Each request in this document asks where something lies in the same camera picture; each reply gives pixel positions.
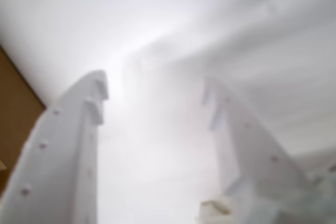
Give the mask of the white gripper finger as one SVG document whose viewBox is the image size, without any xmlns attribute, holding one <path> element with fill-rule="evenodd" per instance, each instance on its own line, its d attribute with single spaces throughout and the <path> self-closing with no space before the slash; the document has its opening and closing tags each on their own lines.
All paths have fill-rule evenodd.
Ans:
<svg viewBox="0 0 336 224">
<path fill-rule="evenodd" d="M 107 75 L 90 72 L 37 120 L 1 198 L 1 223 L 96 223 Z"/>
<path fill-rule="evenodd" d="M 304 171 L 279 145 L 244 100 L 218 79 L 205 81 L 203 104 L 213 102 L 209 128 L 225 195 L 247 187 L 254 195 L 284 198 L 314 191 Z"/>
</svg>

